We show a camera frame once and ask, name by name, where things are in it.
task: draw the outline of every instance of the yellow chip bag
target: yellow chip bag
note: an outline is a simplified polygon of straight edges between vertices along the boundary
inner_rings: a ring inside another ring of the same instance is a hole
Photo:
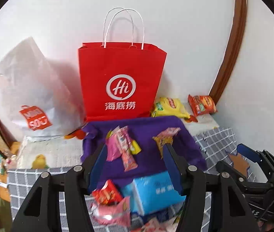
[[[177,116],[188,122],[197,122],[197,119],[185,110],[179,99],[172,98],[160,98],[160,101],[154,104],[151,116]]]

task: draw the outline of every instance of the blue gripper pad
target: blue gripper pad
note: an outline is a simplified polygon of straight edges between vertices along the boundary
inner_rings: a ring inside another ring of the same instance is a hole
[[[237,146],[237,152],[248,158],[252,162],[260,162],[260,156],[258,155],[258,153],[242,143]]]
[[[166,168],[168,170],[169,177],[171,179],[171,182],[174,186],[174,189],[180,194],[183,194],[183,188],[181,185],[181,173],[178,169],[178,166],[176,165],[168,147],[167,144],[163,146],[163,159],[166,165]]]
[[[98,183],[101,171],[103,170],[105,161],[107,159],[107,154],[108,154],[108,150],[107,150],[107,145],[105,144],[102,150],[100,151],[96,159],[96,162],[93,165],[92,170],[90,172],[90,184],[88,187],[89,193],[91,193],[97,187],[97,183]]]

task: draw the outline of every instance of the purple cloth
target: purple cloth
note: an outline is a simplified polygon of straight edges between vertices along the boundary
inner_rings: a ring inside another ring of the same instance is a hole
[[[166,170],[164,160],[161,159],[156,142],[152,137],[157,136],[168,127],[180,127],[181,130],[174,137],[173,147],[176,153],[183,156],[191,165],[201,170],[206,170],[206,161],[203,158],[199,146],[189,134],[182,121],[175,116],[162,116],[156,118],[135,118],[111,121],[93,121],[88,123],[83,131],[87,133],[83,140],[83,155],[81,160],[91,155],[99,144],[105,143],[105,137],[110,130],[117,126],[128,126],[128,132],[141,147],[141,152],[134,155],[138,164],[136,169],[124,172],[121,157],[113,161],[106,161],[97,188],[104,186],[111,179],[118,187],[126,186],[134,178],[160,173]]]

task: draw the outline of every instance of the brown wooden trim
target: brown wooden trim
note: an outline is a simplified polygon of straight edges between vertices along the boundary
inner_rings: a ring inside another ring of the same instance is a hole
[[[235,0],[232,29],[230,31],[223,62],[209,95],[217,103],[227,85],[241,47],[247,19],[247,0]]]

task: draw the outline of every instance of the brown star-shaped object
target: brown star-shaped object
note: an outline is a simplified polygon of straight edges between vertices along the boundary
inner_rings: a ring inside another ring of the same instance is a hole
[[[240,173],[242,173],[244,176],[248,177],[248,169],[250,167],[250,164],[246,162],[240,153],[237,153],[236,155],[229,153],[229,158],[233,162],[233,167]]]

